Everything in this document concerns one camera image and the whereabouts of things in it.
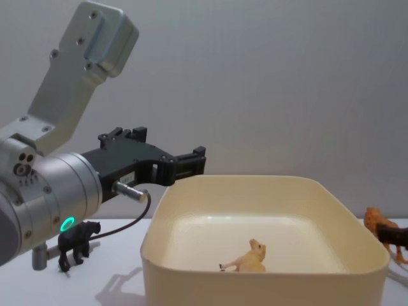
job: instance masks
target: cream plastic bin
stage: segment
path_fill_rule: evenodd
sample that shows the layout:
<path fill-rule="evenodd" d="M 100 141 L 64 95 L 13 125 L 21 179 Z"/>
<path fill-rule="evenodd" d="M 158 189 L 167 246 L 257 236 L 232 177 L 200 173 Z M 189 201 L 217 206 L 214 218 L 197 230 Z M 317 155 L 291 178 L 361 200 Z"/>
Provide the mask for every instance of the cream plastic bin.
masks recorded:
<path fill-rule="evenodd" d="M 267 272 L 220 272 L 251 238 Z M 379 306 L 390 260 L 322 185 L 282 176 L 178 181 L 141 254 L 148 306 Z"/>

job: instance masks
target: black cable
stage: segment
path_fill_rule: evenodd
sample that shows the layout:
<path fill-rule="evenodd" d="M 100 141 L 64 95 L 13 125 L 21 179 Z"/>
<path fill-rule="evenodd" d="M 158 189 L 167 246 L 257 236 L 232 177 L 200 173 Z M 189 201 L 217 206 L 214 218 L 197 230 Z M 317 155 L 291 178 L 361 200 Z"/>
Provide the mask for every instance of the black cable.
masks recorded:
<path fill-rule="evenodd" d="M 130 228 L 131 226 L 135 225 L 137 222 L 139 222 L 140 220 L 142 220 L 145 217 L 145 215 L 149 211 L 151 203 L 152 203 L 152 197 L 150 196 L 150 193 L 147 193 L 146 208 L 139 217 L 137 217 L 134 221 L 130 222 L 129 224 L 122 226 L 121 228 L 117 228 L 117 229 L 114 229 L 113 231 L 108 231 L 107 233 L 103 233 L 103 234 L 100 234 L 100 235 L 93 236 L 93 237 L 91 237 L 89 239 L 89 241 L 116 234 L 116 233 L 118 233 L 120 231 L 123 231 L 123 230 L 125 230 L 127 228 Z"/>

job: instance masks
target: black toy horse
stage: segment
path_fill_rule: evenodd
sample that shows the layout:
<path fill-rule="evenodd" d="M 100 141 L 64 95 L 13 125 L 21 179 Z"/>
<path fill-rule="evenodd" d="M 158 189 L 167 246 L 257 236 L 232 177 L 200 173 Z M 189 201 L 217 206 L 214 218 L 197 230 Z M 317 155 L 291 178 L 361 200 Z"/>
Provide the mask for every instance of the black toy horse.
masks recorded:
<path fill-rule="evenodd" d="M 89 239 L 93 233 L 98 234 L 100 231 L 99 222 L 81 222 L 58 236 L 58 249 L 61 252 L 58 264 L 63 272 L 71 268 L 66 253 L 73 250 L 75 263 L 81 265 L 84 261 L 79 258 L 79 253 L 86 258 L 89 257 Z"/>

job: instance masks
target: white table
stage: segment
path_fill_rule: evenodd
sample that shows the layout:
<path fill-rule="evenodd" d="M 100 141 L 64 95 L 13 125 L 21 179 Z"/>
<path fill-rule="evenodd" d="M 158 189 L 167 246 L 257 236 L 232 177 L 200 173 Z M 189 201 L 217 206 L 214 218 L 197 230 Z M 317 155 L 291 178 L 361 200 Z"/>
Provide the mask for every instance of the white table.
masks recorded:
<path fill-rule="evenodd" d="M 131 220 L 101 221 L 102 232 L 113 230 Z M 396 220 L 408 227 L 408 219 Z M 60 306 L 144 306 L 144 287 L 140 246 L 150 220 L 100 240 L 89 259 L 72 266 L 68 273 L 59 271 L 57 258 L 48 262 L 46 270 L 31 268 L 31 252 L 25 253 L 0 267 L 0 305 L 60 305 Z M 47 242 L 56 245 L 57 238 Z M 407 271 L 398 266 L 398 272 Z M 408 305 L 408 287 L 388 278 L 383 306 Z"/>

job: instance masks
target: gray wall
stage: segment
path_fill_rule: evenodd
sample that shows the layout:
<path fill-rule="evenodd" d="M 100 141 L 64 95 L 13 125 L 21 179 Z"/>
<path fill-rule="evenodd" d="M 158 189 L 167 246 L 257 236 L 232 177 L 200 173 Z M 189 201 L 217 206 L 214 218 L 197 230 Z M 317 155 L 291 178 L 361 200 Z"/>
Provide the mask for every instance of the gray wall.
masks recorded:
<path fill-rule="evenodd" d="M 406 0 L 101 2 L 125 10 L 140 39 L 58 152 L 147 126 L 173 154 L 206 146 L 207 174 L 306 176 L 355 214 L 408 216 Z M 78 3 L 1 1 L 1 124 L 27 110 Z M 157 203 L 163 188 L 152 190 Z M 119 198 L 98 217 L 140 209 Z"/>

